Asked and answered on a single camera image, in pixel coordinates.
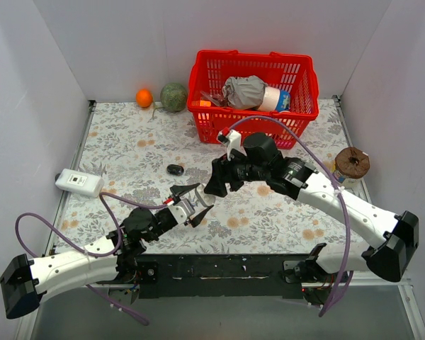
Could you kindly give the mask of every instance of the red basket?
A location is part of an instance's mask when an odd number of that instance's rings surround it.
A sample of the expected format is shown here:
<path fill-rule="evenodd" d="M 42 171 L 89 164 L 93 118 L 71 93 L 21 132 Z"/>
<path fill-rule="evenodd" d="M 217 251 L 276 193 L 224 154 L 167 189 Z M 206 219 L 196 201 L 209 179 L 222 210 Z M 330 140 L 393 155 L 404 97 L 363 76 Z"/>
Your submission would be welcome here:
<path fill-rule="evenodd" d="M 278 113 L 198 105 L 201 91 L 221 94 L 228 77 L 258 76 L 269 86 L 291 95 L 290 112 Z M 313 61 L 307 55 L 253 55 L 238 51 L 207 51 L 197 54 L 189 79 L 188 109 L 204 143 L 218 143 L 217 134 L 225 127 L 252 115 L 267 115 L 286 124 L 298 137 L 318 116 L 318 81 Z M 281 149 L 291 149 L 296 141 L 281 126 L 266 120 L 249 120 L 237 128 L 242 139 L 254 132 L 271 136 Z"/>

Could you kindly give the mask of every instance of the white panel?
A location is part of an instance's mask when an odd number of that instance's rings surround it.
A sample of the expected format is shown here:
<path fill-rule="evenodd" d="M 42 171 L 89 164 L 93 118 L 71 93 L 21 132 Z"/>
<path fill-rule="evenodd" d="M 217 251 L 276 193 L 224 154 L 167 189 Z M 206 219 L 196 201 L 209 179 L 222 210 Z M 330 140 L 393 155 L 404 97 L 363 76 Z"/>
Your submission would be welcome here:
<path fill-rule="evenodd" d="M 343 102 L 354 144 L 370 154 L 373 201 L 419 216 L 409 270 L 425 321 L 425 1 L 392 1 Z"/>
<path fill-rule="evenodd" d="M 320 96 L 341 94 L 390 0 L 163 0 L 170 79 L 199 50 L 309 55 Z"/>
<path fill-rule="evenodd" d="M 152 0 L 34 0 L 88 99 L 155 98 L 168 81 L 160 16 Z"/>
<path fill-rule="evenodd" d="M 34 0 L 89 99 L 187 84 L 202 49 L 311 55 L 341 94 L 390 0 Z"/>
<path fill-rule="evenodd" d="M 24 251 L 14 221 L 25 211 L 53 219 L 54 175 L 69 166 L 88 103 L 31 0 L 0 1 L 0 275 Z M 41 253 L 48 231 L 24 220 L 22 234 Z M 12 339 L 0 289 L 0 339 Z"/>

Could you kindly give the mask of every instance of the floral tablecloth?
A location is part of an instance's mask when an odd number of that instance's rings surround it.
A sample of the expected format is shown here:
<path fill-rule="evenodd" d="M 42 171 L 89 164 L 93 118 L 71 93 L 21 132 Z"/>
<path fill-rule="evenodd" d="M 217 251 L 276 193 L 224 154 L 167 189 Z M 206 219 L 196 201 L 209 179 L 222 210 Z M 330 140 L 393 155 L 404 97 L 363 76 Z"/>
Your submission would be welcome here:
<path fill-rule="evenodd" d="M 327 165 L 347 141 L 333 100 L 320 100 L 320 114 L 302 140 Z M 225 153 L 220 145 L 199 141 L 191 113 L 142 110 L 135 103 L 99 103 L 81 157 L 80 171 L 100 175 L 105 191 L 140 203 L 158 205 L 174 184 L 207 183 L 211 161 Z M 313 161 L 299 145 L 285 156 Z M 166 173 L 180 164 L 184 175 Z M 365 198 L 362 186 L 354 193 Z M 111 198 L 119 221 L 132 208 Z M 59 226 L 76 244 L 87 244 L 114 229 L 98 198 L 72 194 Z M 151 254 L 305 253 L 320 242 L 343 243 L 344 226 L 317 209 L 274 193 L 265 183 L 247 183 L 218 198 L 197 228 L 179 225 L 148 246 Z M 353 242 L 362 239 L 353 234 Z M 69 249 L 62 240 L 57 252 Z"/>

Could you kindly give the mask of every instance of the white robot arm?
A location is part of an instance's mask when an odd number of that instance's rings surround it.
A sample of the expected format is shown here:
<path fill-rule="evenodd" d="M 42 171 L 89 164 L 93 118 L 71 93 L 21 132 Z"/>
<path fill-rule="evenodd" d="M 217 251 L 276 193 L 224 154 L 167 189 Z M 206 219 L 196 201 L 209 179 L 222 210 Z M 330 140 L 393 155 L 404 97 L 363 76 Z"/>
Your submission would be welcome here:
<path fill-rule="evenodd" d="M 205 192 L 225 197 L 229 184 L 237 191 L 245 181 L 265 181 L 275 192 L 311 205 L 344 222 L 341 204 L 331 181 L 313 165 L 298 158 L 283 157 L 272 138 L 254 133 L 243 143 L 246 155 L 237 150 L 241 135 L 224 129 L 218 140 L 227 153 L 212 161 L 212 176 Z M 372 271 L 387 281 L 398 282 L 419 245 L 419 220 L 406 211 L 402 215 L 371 205 L 342 191 L 351 229 L 364 242 L 351 243 L 347 271 Z M 312 251 L 314 265 L 325 273 L 336 273 L 344 245 L 320 244 Z"/>
<path fill-rule="evenodd" d="M 155 214 L 145 208 L 134 209 L 123 220 L 120 230 L 85 245 L 85 253 L 68 251 L 43 258 L 27 259 L 26 255 L 14 258 L 0 277 L 6 316 L 9 319 L 21 317 L 57 294 L 90 283 L 128 282 L 129 277 L 138 277 L 141 283 L 156 280 L 157 263 L 153 266 L 154 262 L 138 261 L 146 250 L 143 240 L 157 241 L 163 233 L 180 224 L 198 226 L 213 207 L 215 197 L 227 195 L 225 184 L 229 184 L 231 191 L 237 191 L 245 181 L 265 181 L 275 192 L 316 207 L 340 222 L 344 221 L 331 181 L 316 168 L 301 159 L 283 157 L 274 141 L 263 133 L 255 133 L 244 140 L 244 155 L 237 150 L 240 138 L 241 135 L 234 130 L 219 136 L 218 139 L 228 146 L 228 150 L 212 161 L 212 174 L 206 187 L 199 183 L 171 187 L 170 199 L 164 202 L 165 208 Z M 195 217 L 194 205 L 182 197 L 194 190 L 197 206 L 205 208 Z M 407 211 L 396 215 L 382 210 L 346 191 L 342 195 L 351 229 L 365 240 L 351 243 L 346 270 L 372 271 L 388 281 L 401 280 L 418 247 L 417 217 Z M 114 250 L 119 244 L 119 232 L 122 233 L 123 242 L 114 254 L 104 257 L 87 254 L 107 254 Z M 295 265 L 291 272 L 297 282 L 312 278 L 317 282 L 319 277 L 339 271 L 343 254 L 343 245 L 318 244 L 301 261 L 304 265 Z M 187 271 L 193 275 L 190 266 Z M 230 273 L 235 275 L 236 271 L 232 269 Z"/>

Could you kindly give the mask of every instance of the melon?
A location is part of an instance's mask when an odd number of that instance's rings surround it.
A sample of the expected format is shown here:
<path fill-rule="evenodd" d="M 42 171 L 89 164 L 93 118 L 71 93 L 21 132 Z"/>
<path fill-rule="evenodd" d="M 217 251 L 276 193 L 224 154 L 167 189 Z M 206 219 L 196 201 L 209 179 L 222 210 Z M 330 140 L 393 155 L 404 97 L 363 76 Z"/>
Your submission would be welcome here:
<path fill-rule="evenodd" d="M 186 107 L 187 91 L 181 84 L 169 83 L 161 91 L 161 102 L 168 112 L 179 112 Z"/>

